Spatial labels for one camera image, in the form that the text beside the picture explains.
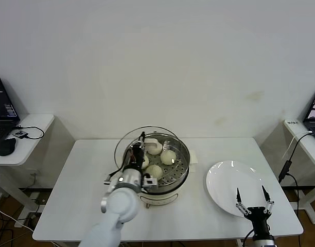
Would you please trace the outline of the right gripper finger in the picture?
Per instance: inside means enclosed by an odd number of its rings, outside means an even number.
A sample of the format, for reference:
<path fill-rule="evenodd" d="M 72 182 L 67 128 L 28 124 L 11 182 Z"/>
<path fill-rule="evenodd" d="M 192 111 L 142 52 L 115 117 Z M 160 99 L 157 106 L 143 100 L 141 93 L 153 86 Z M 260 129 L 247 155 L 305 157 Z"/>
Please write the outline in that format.
<path fill-rule="evenodd" d="M 244 215 L 248 216 L 251 214 L 251 211 L 249 211 L 242 203 L 239 188 L 237 188 L 237 195 L 236 195 L 236 207 L 239 209 L 239 211 Z"/>
<path fill-rule="evenodd" d="M 265 201 L 266 201 L 264 214 L 269 214 L 270 215 L 272 213 L 272 207 L 273 207 L 275 202 L 273 200 L 271 200 L 270 195 L 266 191 L 265 187 L 263 185 L 261 187 L 262 187 L 262 191 L 263 191 L 264 198 L 265 198 Z"/>

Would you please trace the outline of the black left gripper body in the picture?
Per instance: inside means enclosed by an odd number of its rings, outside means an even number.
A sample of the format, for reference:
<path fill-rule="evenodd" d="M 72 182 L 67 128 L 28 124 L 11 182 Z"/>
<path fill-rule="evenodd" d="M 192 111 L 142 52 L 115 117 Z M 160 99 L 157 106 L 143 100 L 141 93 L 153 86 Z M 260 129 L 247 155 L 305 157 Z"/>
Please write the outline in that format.
<path fill-rule="evenodd" d="M 142 169 L 144 144 L 130 144 L 124 153 L 124 169 Z"/>

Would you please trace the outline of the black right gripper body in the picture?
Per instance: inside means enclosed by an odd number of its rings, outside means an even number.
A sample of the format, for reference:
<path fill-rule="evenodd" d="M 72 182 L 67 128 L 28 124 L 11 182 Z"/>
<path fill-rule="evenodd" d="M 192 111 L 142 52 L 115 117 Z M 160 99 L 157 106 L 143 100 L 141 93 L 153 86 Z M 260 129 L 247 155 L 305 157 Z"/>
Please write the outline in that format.
<path fill-rule="evenodd" d="M 248 213 L 245 218 L 250 220 L 255 235 L 269 235 L 267 220 L 271 212 L 262 206 L 248 207 Z"/>

